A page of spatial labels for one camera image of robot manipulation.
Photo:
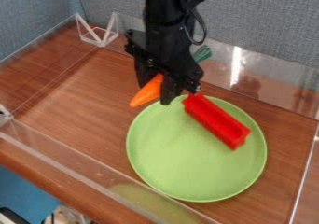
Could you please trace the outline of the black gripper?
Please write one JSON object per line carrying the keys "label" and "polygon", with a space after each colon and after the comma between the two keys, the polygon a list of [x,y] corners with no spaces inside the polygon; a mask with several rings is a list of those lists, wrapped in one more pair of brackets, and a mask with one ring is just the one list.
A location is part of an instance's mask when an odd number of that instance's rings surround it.
{"label": "black gripper", "polygon": [[203,70],[195,61],[190,46],[161,43],[159,38],[147,41],[147,33],[129,29],[125,33],[125,50],[135,58],[139,86],[143,87],[157,74],[163,74],[161,104],[170,105],[182,90],[197,93],[203,78]]}

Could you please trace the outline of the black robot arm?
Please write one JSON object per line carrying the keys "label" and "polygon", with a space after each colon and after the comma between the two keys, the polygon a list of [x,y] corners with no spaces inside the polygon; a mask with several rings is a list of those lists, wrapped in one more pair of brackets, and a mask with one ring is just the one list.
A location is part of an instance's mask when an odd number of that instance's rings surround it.
{"label": "black robot arm", "polygon": [[161,103],[170,105],[185,91],[198,92],[203,70],[193,57],[191,47],[203,42],[194,39],[195,26],[205,20],[198,5],[205,0],[145,0],[145,31],[126,31],[125,50],[135,57],[139,84],[146,85],[163,75]]}

